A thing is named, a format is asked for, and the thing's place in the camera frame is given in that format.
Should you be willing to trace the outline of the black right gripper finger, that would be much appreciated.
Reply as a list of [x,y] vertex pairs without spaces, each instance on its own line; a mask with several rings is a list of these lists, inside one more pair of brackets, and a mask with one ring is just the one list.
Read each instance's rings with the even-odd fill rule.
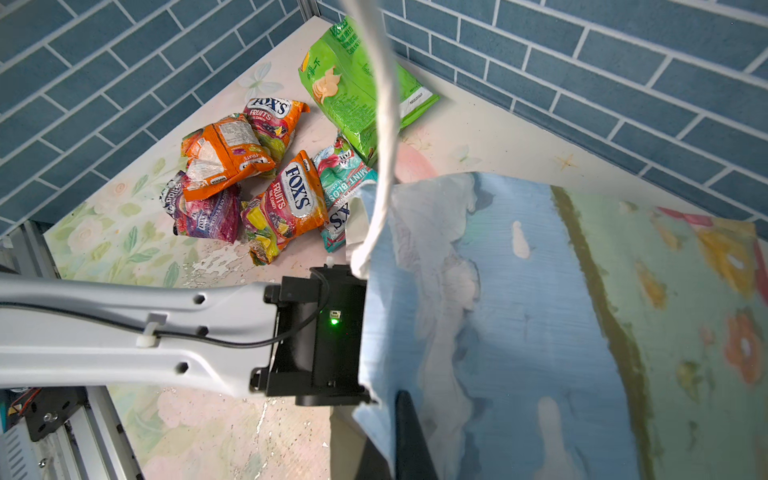
[[394,478],[438,479],[412,397],[404,390],[397,393],[395,402]]

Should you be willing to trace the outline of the floral paper gift bag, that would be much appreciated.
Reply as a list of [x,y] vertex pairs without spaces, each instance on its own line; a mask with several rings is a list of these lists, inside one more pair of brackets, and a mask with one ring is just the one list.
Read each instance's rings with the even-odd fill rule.
[[359,380],[385,461],[407,391],[441,479],[763,479],[756,228],[493,174],[398,185]]

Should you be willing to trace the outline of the teal Fox's mint candy bag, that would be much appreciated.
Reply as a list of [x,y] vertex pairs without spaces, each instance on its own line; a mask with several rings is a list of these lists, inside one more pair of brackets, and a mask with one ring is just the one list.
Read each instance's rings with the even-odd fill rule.
[[324,191],[328,221],[321,231],[324,248],[333,253],[346,242],[345,226],[350,209],[349,201],[363,185],[376,183],[377,172],[365,161],[339,133],[334,143],[320,151],[312,159]]

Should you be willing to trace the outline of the purple Fox's berries candy bag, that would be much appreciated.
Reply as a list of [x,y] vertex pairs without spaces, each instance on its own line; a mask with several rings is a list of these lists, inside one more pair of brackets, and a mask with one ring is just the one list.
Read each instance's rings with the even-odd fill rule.
[[203,200],[186,200],[186,173],[178,171],[163,188],[159,200],[174,222],[173,233],[234,244],[240,225],[240,188],[237,185]]

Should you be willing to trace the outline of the orange clear snack bag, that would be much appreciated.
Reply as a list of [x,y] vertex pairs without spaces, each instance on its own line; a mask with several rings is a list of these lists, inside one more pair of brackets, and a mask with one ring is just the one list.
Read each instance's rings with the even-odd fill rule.
[[187,159],[187,201],[207,199],[277,166],[242,113],[193,131],[182,139],[180,150]]

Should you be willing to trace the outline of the orange Fox's fruits candy bag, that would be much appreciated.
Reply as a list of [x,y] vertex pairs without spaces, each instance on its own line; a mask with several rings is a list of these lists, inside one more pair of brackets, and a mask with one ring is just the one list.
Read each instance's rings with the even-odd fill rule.
[[252,98],[243,110],[257,140],[276,163],[293,141],[300,117],[309,112],[304,102],[275,97]]

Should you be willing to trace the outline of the green chips bag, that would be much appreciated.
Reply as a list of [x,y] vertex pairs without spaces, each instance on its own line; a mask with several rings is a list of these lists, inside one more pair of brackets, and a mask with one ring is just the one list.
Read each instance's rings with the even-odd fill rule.
[[333,24],[308,49],[298,75],[322,113],[367,164],[374,164],[376,87],[356,24],[349,17]]

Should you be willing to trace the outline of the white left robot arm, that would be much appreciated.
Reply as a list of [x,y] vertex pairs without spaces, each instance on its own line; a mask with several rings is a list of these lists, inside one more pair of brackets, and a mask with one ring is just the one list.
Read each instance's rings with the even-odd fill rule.
[[5,387],[154,384],[300,406],[370,399],[358,379],[366,284],[306,278],[167,289],[1,277]]

